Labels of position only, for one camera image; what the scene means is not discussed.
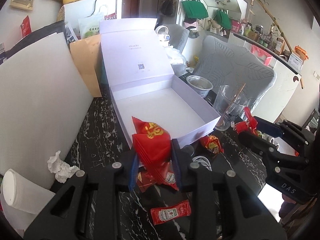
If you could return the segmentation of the red plastic propeller fan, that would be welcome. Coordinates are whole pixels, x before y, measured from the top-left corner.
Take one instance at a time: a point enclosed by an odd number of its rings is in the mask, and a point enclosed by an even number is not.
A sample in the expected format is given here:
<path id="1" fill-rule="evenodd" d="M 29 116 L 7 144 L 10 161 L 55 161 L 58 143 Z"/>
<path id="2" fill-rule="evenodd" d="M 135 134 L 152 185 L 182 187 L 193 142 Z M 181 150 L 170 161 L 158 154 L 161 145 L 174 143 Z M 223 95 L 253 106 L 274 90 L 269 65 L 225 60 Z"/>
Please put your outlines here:
<path id="1" fill-rule="evenodd" d="M 246 121 L 241 121 L 234 125 L 233 129 L 236 131 L 236 133 L 240 134 L 241 132 L 249 132 L 253 135 L 258 135 L 257 132 L 257 126 L 258 122 L 257 120 L 251 115 L 251 110 L 249 107 L 244 108 L 244 114 L 247 118 Z"/>

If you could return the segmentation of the dark red tea packet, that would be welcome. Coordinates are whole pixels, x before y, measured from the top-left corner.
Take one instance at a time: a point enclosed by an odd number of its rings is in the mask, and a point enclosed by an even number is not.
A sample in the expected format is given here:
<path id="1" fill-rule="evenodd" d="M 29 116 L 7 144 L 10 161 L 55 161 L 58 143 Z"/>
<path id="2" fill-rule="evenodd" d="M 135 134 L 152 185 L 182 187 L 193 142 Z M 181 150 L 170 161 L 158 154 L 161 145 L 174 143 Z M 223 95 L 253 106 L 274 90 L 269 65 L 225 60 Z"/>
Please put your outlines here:
<path id="1" fill-rule="evenodd" d="M 155 179 L 152 175 L 149 174 L 148 171 L 142 171 L 138 173 L 137 176 L 137 186 L 140 191 L 144 193 L 149 187 L 156 184 Z"/>

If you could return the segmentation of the red triangular candy pouch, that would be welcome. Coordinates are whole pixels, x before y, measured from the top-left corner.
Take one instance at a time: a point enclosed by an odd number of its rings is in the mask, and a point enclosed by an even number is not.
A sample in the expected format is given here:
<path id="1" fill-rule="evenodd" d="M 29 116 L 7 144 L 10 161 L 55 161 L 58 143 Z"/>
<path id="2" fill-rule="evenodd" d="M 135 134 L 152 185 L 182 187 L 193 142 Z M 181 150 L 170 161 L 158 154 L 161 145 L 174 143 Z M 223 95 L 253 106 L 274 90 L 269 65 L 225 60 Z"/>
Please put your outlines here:
<path id="1" fill-rule="evenodd" d="M 163 184 L 171 157 L 171 137 L 154 122 L 132 117 L 136 133 L 132 135 L 133 148 L 146 170 L 155 181 Z"/>

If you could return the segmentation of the ketchup packet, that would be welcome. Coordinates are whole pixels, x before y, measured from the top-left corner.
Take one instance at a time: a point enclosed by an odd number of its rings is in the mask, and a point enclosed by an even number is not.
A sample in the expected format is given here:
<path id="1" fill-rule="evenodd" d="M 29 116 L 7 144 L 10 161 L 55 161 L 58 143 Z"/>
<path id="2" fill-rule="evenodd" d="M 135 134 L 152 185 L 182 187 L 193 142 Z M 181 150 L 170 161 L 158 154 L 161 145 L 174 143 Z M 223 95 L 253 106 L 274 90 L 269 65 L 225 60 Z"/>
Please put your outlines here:
<path id="1" fill-rule="evenodd" d="M 178 191 L 179 188 L 176 184 L 176 179 L 174 172 L 171 168 L 171 162 L 166 162 L 162 166 L 161 175 L 163 176 L 163 183 L 166 186 L 172 187 L 174 190 Z"/>
<path id="2" fill-rule="evenodd" d="M 158 207 L 150 210 L 154 225 L 166 223 L 170 220 L 191 215 L 189 200 L 184 200 L 174 206 Z"/>

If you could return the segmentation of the red orange snack packet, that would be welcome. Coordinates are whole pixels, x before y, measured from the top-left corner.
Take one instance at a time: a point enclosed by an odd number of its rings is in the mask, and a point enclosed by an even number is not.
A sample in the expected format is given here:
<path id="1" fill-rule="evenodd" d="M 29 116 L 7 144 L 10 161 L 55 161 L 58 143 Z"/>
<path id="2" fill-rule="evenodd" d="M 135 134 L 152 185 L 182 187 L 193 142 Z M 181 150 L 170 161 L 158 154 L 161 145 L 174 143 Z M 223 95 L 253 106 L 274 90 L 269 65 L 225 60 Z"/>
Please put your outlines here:
<path id="1" fill-rule="evenodd" d="M 200 144 L 213 154 L 223 153 L 219 139 L 214 135 L 206 135 L 200 139 Z"/>

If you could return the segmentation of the small steel bowl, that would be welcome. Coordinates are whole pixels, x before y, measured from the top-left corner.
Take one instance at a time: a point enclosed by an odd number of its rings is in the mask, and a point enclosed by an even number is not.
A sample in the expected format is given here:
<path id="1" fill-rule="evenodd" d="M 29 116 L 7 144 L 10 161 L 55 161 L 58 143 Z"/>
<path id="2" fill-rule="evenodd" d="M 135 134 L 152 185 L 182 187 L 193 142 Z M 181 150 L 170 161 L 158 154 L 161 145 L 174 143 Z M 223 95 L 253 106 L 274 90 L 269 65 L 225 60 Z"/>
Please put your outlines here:
<path id="1" fill-rule="evenodd" d="M 190 75 L 186 78 L 187 84 L 195 90 L 201 98 L 205 98 L 209 91 L 213 89 L 213 84 L 204 77 Z"/>

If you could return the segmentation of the crumpled white tissue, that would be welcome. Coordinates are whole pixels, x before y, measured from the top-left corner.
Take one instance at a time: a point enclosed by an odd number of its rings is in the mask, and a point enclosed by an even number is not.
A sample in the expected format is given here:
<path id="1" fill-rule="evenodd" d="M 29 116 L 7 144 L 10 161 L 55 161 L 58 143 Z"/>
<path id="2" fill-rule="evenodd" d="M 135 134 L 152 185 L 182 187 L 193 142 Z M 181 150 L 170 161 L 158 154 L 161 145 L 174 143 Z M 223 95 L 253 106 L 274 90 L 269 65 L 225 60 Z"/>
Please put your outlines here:
<path id="1" fill-rule="evenodd" d="M 60 159 L 61 151 L 57 151 L 54 156 L 47 161 L 48 170 L 55 174 L 55 179 L 60 183 L 65 183 L 77 171 L 80 170 L 77 166 L 70 166 L 68 163 Z"/>

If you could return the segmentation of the white open gift box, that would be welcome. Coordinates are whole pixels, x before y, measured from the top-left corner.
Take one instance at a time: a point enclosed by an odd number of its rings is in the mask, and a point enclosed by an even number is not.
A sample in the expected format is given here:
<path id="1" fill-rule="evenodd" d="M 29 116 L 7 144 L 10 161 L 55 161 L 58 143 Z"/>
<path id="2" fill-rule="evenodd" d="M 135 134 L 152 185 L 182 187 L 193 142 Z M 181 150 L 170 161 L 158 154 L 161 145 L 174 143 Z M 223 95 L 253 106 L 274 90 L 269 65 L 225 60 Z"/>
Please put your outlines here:
<path id="1" fill-rule="evenodd" d="M 129 146 L 135 117 L 158 124 L 183 147 L 211 133 L 220 115 L 174 74 L 155 24 L 154 18 L 100 22 L 111 100 Z"/>

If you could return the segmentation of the grey leaf pattern chair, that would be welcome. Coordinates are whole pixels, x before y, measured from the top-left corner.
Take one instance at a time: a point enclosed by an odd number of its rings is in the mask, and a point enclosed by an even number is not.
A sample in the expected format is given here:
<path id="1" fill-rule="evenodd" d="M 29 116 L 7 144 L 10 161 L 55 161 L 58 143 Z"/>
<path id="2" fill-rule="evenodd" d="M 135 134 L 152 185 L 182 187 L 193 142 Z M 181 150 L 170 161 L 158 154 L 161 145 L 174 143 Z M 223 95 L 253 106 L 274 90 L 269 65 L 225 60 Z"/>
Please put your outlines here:
<path id="1" fill-rule="evenodd" d="M 244 87 L 243 93 L 251 110 L 255 110 L 277 79 L 276 72 L 262 64 L 246 47 L 213 36 L 203 39 L 193 74 L 209 80 L 215 93 L 221 85 L 229 85 L 234 91 Z"/>

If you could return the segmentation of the white small kettle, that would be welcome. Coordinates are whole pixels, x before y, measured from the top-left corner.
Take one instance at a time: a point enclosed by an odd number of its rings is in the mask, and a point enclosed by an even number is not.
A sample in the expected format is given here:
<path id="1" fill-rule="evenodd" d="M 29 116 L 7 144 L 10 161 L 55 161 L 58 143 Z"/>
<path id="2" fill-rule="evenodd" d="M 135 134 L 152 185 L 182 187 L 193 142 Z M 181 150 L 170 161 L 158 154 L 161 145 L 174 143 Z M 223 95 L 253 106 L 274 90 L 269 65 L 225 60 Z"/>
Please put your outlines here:
<path id="1" fill-rule="evenodd" d="M 159 25 L 155 29 L 155 32 L 156 32 L 157 37 L 159 38 L 160 41 L 168 42 L 170 40 L 169 28 L 167 26 Z"/>

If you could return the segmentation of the white paper towel roll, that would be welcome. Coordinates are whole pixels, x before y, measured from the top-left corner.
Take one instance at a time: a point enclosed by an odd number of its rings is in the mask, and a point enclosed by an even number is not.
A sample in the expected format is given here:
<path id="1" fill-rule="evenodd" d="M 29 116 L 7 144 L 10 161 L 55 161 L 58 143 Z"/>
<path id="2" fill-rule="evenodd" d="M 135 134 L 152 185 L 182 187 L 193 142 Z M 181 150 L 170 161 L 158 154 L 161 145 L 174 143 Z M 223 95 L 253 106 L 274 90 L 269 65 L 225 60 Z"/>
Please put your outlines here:
<path id="1" fill-rule="evenodd" d="M 7 170 L 2 181 L 1 201 L 9 224 L 25 231 L 55 193 L 25 179 L 12 169 Z"/>

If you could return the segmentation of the green tote bag left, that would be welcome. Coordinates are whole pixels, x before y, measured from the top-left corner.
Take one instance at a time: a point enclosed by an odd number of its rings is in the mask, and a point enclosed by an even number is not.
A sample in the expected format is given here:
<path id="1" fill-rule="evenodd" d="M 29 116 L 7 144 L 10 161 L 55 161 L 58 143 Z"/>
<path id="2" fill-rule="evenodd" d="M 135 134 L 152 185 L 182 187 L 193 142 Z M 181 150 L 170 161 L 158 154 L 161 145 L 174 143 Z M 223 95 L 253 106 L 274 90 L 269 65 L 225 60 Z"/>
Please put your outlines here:
<path id="1" fill-rule="evenodd" d="M 208 12 L 200 0 L 182 1 L 182 8 L 187 18 L 202 20 L 208 17 Z"/>

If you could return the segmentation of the green snack bag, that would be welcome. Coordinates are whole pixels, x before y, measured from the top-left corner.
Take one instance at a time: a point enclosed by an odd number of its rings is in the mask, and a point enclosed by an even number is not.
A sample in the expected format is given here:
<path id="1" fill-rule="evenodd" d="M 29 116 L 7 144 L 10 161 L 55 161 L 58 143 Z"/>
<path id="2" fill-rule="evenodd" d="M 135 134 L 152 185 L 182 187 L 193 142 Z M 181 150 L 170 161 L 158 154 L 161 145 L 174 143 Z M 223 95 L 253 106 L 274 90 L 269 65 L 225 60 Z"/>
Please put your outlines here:
<path id="1" fill-rule="evenodd" d="M 95 14 L 78 20 L 81 39 L 99 34 L 100 21 L 104 19 L 102 14 Z"/>

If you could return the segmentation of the brown entrance door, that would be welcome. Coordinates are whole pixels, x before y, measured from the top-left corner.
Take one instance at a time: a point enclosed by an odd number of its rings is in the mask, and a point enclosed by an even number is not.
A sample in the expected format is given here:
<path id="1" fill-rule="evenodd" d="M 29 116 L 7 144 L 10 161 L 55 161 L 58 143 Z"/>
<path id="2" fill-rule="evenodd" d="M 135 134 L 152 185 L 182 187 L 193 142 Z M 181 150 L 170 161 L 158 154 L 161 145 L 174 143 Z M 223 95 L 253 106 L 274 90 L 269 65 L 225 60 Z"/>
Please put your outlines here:
<path id="1" fill-rule="evenodd" d="M 122 0 L 121 15 L 122 18 L 139 17 L 140 0 Z"/>

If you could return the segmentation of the white mini fridge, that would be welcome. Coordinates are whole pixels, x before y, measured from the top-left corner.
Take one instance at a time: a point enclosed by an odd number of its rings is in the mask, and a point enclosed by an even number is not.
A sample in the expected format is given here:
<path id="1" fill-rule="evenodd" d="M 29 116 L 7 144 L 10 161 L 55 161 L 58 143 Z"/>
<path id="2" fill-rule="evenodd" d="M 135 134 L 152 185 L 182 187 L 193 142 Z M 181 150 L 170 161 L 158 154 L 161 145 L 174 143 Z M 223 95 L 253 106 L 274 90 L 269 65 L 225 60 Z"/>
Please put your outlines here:
<path id="1" fill-rule="evenodd" d="M 79 19 L 94 14 L 107 16 L 115 13 L 117 19 L 122 18 L 122 2 L 123 0 L 80 0 L 65 4 L 64 22 L 79 30 Z"/>

